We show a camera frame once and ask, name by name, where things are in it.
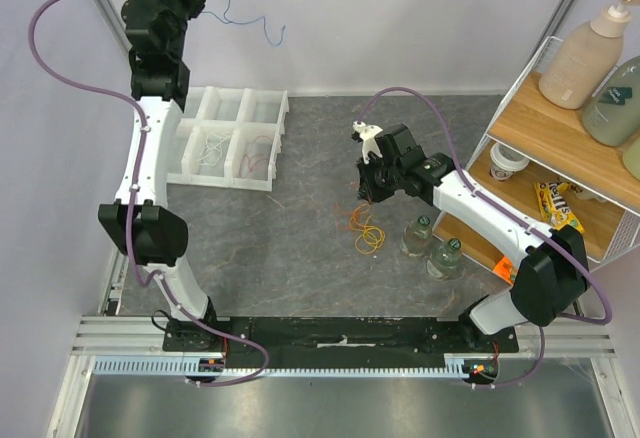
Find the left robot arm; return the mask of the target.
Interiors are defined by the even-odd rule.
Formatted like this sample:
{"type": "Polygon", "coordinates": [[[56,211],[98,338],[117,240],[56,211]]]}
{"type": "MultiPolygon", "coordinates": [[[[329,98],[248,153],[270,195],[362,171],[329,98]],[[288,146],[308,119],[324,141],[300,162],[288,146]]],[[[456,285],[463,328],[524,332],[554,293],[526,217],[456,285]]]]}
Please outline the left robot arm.
{"type": "Polygon", "coordinates": [[[186,258],[186,222],[168,209],[168,156],[189,90],[183,61],[190,20],[206,0],[125,0],[121,18],[130,43],[134,129],[122,182],[99,223],[128,258],[142,288],[156,284],[169,304],[162,348],[214,351],[222,344],[211,299],[186,258]]]}

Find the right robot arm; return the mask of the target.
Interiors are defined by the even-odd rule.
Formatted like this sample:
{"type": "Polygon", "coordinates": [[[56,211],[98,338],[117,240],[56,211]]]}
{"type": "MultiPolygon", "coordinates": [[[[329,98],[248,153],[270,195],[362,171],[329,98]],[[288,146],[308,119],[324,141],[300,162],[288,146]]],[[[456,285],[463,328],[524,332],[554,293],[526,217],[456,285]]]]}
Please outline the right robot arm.
{"type": "Polygon", "coordinates": [[[380,203],[401,190],[457,218],[515,266],[511,288],[472,305],[458,326],[465,349],[481,351],[494,334],[524,322],[546,327],[587,291],[584,239],[574,227],[556,230],[519,212],[458,172],[449,156],[426,156],[404,125],[356,121],[352,138],[362,147],[360,198],[380,203]]]}

